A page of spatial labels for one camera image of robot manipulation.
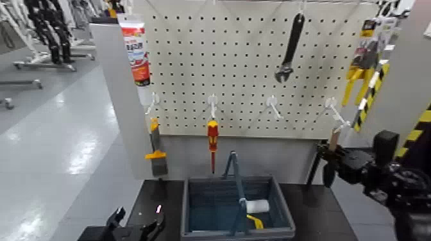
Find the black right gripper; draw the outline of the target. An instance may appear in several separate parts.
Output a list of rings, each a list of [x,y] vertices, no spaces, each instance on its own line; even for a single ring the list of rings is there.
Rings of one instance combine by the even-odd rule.
[[[339,145],[322,143],[317,145],[318,155],[326,160],[325,169],[337,170],[345,182],[367,185],[372,179],[375,157],[365,151],[353,150],[340,157]]]

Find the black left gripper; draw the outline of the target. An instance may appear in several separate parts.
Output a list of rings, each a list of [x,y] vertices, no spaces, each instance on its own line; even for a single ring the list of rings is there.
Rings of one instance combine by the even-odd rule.
[[[156,240],[165,228],[165,213],[161,204],[157,206],[155,214],[155,220],[149,224],[123,227],[121,221],[126,215],[126,210],[123,206],[118,207],[108,217],[106,226],[87,226],[77,241]]]

